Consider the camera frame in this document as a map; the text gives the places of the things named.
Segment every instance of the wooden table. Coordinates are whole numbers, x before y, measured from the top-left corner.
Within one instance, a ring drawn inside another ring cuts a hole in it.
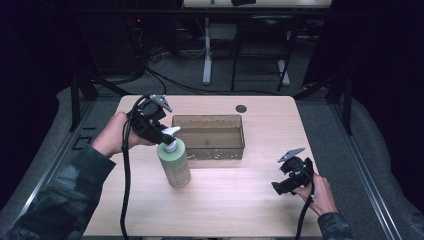
[[[262,10],[275,10],[275,9],[328,9],[331,6],[332,0],[256,0],[254,4],[245,4],[234,7],[231,0],[184,0],[184,7],[187,9],[257,9],[256,14],[262,12]],[[213,25],[210,24],[209,18],[205,18],[205,65],[203,68],[203,84],[209,85],[211,83],[211,71],[212,71],[212,53],[210,48],[211,29]],[[235,33],[236,27],[230,28],[230,32]],[[279,69],[284,69],[284,61],[279,61]],[[288,75],[283,78],[284,86],[289,86],[290,81]]]
[[[138,96],[123,97],[117,111],[128,112]],[[126,218],[130,236],[286,237],[294,236],[304,205],[290,193],[278,195],[271,182],[287,178],[277,163],[287,150],[312,152],[291,97],[167,96],[172,113],[161,123],[171,126],[173,115],[241,113],[245,138],[241,160],[190,160],[192,180],[172,188],[156,154],[156,146],[130,150],[132,184]],[[85,235],[121,235],[119,218],[124,195],[122,155],[104,184],[103,194]],[[317,215],[307,211],[302,236],[320,236]]]
[[[246,8],[329,8],[332,0],[256,0],[255,4],[239,7]],[[187,8],[228,8],[233,7],[231,0],[184,0]]]

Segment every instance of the rectangular tray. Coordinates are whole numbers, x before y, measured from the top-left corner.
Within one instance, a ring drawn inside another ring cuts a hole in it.
[[[172,126],[186,145],[187,159],[242,159],[244,136],[240,115],[175,115]]]

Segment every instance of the plastic bottle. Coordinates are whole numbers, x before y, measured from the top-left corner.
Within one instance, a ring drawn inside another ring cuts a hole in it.
[[[162,132],[173,135],[180,127],[167,128]],[[188,167],[187,153],[184,142],[176,138],[171,144],[159,144],[157,154],[165,171],[169,184],[173,187],[184,187],[191,180]]]

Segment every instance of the finger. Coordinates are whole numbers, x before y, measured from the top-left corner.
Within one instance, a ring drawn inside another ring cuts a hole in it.
[[[307,189],[306,188],[302,188],[302,187],[298,187],[292,190],[294,193],[297,193],[299,196],[303,197],[303,196],[307,196]]]

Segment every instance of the gray carpet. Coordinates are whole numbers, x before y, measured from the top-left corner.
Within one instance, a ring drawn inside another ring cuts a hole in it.
[[[281,93],[275,91],[278,84],[276,81],[238,82],[236,90],[239,92],[229,93],[227,91],[230,89],[231,60],[228,59],[229,51],[226,44],[228,43],[219,43],[214,49],[212,80],[209,86],[202,84],[204,55],[189,58],[181,54],[177,58],[165,54],[162,55],[160,62],[151,63],[150,66],[180,84],[207,91],[218,91],[220,94],[290,96],[301,90],[303,74],[314,45],[311,42],[298,41],[289,67],[292,85],[283,88]],[[194,94],[167,81],[165,85],[168,95]],[[160,94],[164,91],[155,77],[147,75],[120,87],[135,94]],[[60,109],[50,132],[15,194],[0,213],[2,232],[11,227],[24,209],[31,193],[37,189],[39,180],[48,181],[45,175],[46,170],[52,169],[51,171],[54,172],[55,168],[60,167],[73,155],[72,148],[78,148],[90,138],[95,138],[115,112],[119,97],[105,87],[97,86],[97,89],[100,93],[97,101],[87,102],[81,97],[83,118],[74,133],[68,133],[71,126],[70,90],[65,89],[58,94]],[[337,206],[351,223],[357,239],[424,239],[423,216],[403,197],[396,180],[391,175],[390,157],[384,140],[366,109],[354,101],[352,111],[354,134],[346,136],[339,124],[338,106],[327,105],[322,100],[323,93],[325,90],[318,92],[310,99],[297,101],[297,105],[320,174],[329,179]],[[202,91],[196,94],[215,93]],[[373,184],[378,189],[378,196],[383,199],[383,206],[387,208],[391,219],[381,219],[378,214],[379,207],[382,206],[381,202],[377,201],[376,205],[375,193],[370,193],[368,188],[364,187],[368,183],[361,178],[361,169],[357,164],[358,156],[352,150],[351,141],[359,150],[359,158],[363,160],[372,176]],[[387,220],[393,222],[392,225],[398,232],[385,229],[384,221]],[[107,238],[87,237],[84,239]]]

